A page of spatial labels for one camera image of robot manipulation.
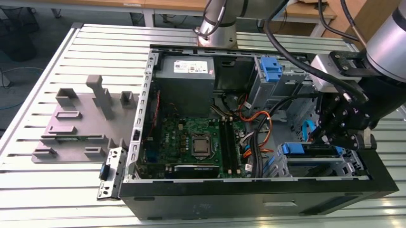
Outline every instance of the floor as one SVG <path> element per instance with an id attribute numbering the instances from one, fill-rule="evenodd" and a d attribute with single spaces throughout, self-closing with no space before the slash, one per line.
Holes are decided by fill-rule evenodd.
<path id="1" fill-rule="evenodd" d="M 44 69 L 52 58 L 52 55 L 64 39 L 64 36 L 73 22 L 107 25 L 132 26 L 129 13 L 120 12 L 96 12 L 80 10 L 61 10 L 61 17 L 56 19 L 51 9 L 36 8 L 35 17 L 40 26 L 40 30 L 31 34 L 33 44 L 37 49 L 37 56 L 25 62 L 13 62 L 6 55 L 0 52 L 0 69 L 6 71 L 16 67 L 37 67 Z M 144 26 L 141 14 L 133 14 L 132 20 L 139 26 Z M 161 15 L 155 15 L 155 23 L 157 27 L 192 29 L 200 25 L 201 18 L 187 16 L 176 16 L 168 18 L 163 23 Z M 238 31 L 258 32 L 254 20 L 240 20 L 238 22 Z M 37 69 L 19 69 L 4 74 L 12 81 L 13 86 L 9 89 L 0 86 L 0 135 L 6 129 L 19 107 L 4 109 L 21 103 L 41 75 Z"/>

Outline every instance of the cpu socket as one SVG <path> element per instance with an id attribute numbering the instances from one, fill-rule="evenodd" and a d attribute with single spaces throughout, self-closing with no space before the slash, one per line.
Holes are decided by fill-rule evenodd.
<path id="1" fill-rule="evenodd" d="M 191 135 L 191 155 L 203 160 L 211 155 L 211 137 L 209 134 Z"/>

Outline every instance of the ram slot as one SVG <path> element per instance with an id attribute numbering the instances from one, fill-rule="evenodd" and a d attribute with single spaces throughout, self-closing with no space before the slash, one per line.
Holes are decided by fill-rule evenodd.
<path id="1" fill-rule="evenodd" d="M 232 173 L 240 174 L 239 162 L 238 162 L 238 159 L 236 159 L 235 134 L 234 134 L 234 128 L 232 128 L 232 122 L 231 121 L 228 121 L 226 123 L 226 135 L 227 135 L 227 146 L 228 146 L 228 156 L 230 156 L 231 170 L 232 170 Z"/>
<path id="2" fill-rule="evenodd" d="M 226 121 L 219 122 L 223 172 L 231 174 Z"/>

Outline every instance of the workbench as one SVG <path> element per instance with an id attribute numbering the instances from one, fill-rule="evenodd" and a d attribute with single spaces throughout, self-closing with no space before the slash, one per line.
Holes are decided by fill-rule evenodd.
<path id="1" fill-rule="evenodd" d="M 153 27 L 155 14 L 201 16 L 205 0 L 0 0 L 0 5 L 51 8 L 56 17 L 59 13 L 55 9 L 141 13 L 145 26 Z M 326 23 L 328 24 L 335 17 L 334 11 L 326 7 Z M 275 21 L 283 20 L 283 15 L 275 19 Z M 311 37 L 320 37 L 326 31 L 312 4 L 296 2 L 290 5 L 286 21 L 315 24 Z"/>
<path id="2" fill-rule="evenodd" d="M 339 39 L 276 36 L 294 52 L 355 51 Z M 60 88 L 91 93 L 88 75 L 103 75 L 109 93 L 140 93 L 149 44 L 196 46 L 189 30 L 85 24 L 72 28 L 0 139 L 0 227 L 406 227 L 406 122 L 399 112 L 374 130 L 378 153 L 399 191 L 312 217 L 139 221 L 121 201 L 96 201 L 100 163 L 33 164 Z M 275 50 L 262 34 L 238 33 L 238 47 Z"/>

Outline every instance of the motherboard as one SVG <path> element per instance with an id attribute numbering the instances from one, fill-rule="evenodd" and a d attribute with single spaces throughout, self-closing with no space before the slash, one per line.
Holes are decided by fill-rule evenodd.
<path id="1" fill-rule="evenodd" d="M 147 179 L 243 177 L 239 140 L 244 123 L 230 119 L 165 118 L 148 138 L 140 173 Z"/>

